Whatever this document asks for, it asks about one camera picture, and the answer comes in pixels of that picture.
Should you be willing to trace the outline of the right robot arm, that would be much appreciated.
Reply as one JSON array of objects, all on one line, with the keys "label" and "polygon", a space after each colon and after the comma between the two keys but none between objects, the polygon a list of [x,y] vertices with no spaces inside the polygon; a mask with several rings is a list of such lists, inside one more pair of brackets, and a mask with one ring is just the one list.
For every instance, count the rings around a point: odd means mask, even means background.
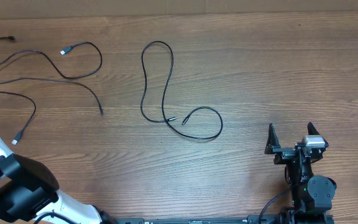
[{"label": "right robot arm", "polygon": [[[313,123],[307,125],[308,134],[293,148],[281,147],[274,125],[269,124],[265,154],[275,156],[273,163],[285,166],[285,181],[288,189],[271,199],[261,210],[258,222],[293,223],[333,223],[333,217],[326,212],[332,209],[337,184],[329,177],[314,175],[312,164],[323,158],[329,147],[325,138],[316,130]],[[267,217],[265,211],[282,196],[291,194],[291,206],[283,208],[274,216]]]}]

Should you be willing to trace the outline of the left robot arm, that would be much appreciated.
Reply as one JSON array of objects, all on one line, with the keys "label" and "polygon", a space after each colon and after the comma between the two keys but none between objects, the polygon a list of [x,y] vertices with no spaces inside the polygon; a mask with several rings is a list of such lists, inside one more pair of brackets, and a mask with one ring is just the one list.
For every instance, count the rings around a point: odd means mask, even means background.
[{"label": "left robot arm", "polygon": [[115,223],[105,211],[61,191],[45,165],[13,153],[1,138],[0,219],[9,223]]}]

